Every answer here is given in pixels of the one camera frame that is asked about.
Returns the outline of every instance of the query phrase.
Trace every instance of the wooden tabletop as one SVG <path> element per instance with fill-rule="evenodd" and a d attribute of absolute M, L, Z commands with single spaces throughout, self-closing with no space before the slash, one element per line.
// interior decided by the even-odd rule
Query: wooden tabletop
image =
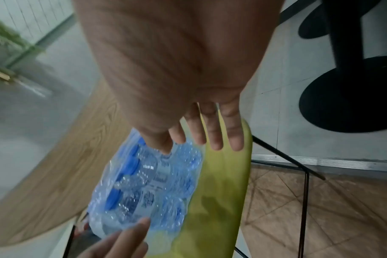
<path fill-rule="evenodd" d="M 30 239 L 81 213 L 105 164 L 130 130 L 101 81 L 66 135 L 0 201 L 0 247 Z"/>

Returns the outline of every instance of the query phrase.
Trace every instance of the palm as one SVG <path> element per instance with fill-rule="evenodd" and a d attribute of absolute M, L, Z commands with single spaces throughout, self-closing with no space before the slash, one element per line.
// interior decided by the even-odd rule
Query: palm
<path fill-rule="evenodd" d="M 86 36 L 129 122 L 149 145 L 184 141 L 222 148 L 215 103 L 234 150 L 243 147 L 239 95 L 271 37 L 280 1 L 93 0 L 77 9 Z"/>

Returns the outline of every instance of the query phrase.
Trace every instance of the water bottle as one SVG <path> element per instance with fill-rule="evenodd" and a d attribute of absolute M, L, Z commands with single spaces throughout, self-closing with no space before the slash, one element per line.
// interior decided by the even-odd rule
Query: water bottle
<path fill-rule="evenodd" d="M 149 187 L 132 191 L 113 188 L 105 203 L 103 223 L 128 228 L 142 217 L 151 218 L 151 229 L 178 231 L 186 215 L 182 199 L 161 194 Z"/>
<path fill-rule="evenodd" d="M 134 153 L 135 156 L 139 157 L 140 152 L 143 151 L 144 146 L 145 141 L 142 137 L 140 137 L 137 145 L 132 148 L 131 152 Z M 154 151 L 154 155 L 157 158 L 171 164 L 176 164 L 188 171 L 196 170 L 202 161 L 201 151 L 193 145 L 192 141 L 188 139 L 184 144 L 177 144 L 174 142 L 168 155 L 161 154 L 159 150 L 152 150 Z"/>
<path fill-rule="evenodd" d="M 149 186 L 156 191 L 188 198 L 195 190 L 192 173 L 160 162 L 148 149 L 141 148 L 138 158 L 131 153 L 120 169 L 114 188 L 129 190 Z"/>

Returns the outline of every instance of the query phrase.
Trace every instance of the gray floor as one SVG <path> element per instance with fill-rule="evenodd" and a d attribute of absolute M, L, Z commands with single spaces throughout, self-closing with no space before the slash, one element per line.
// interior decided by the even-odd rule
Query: gray floor
<path fill-rule="evenodd" d="M 241 113 L 255 136 L 292 156 L 387 160 L 387 130 L 331 132 L 310 124 L 299 111 L 303 90 L 335 68 L 328 36 L 304 40 L 297 34 L 318 5 L 311 4 L 276 28 L 258 71 L 241 95 Z M 365 57 L 387 55 L 387 0 L 361 20 Z M 272 153 L 254 145 L 253 154 Z"/>
<path fill-rule="evenodd" d="M 0 198 L 61 138 L 100 77 L 80 27 L 62 33 L 43 53 L 14 69 L 51 90 L 51 97 L 0 83 Z"/>

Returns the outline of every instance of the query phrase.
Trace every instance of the fingernail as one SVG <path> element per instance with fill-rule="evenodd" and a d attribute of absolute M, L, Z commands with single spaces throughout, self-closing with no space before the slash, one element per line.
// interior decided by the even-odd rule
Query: fingernail
<path fill-rule="evenodd" d="M 148 217 L 142 218 L 138 221 L 138 224 L 142 224 L 144 226 L 150 227 L 151 219 Z"/>

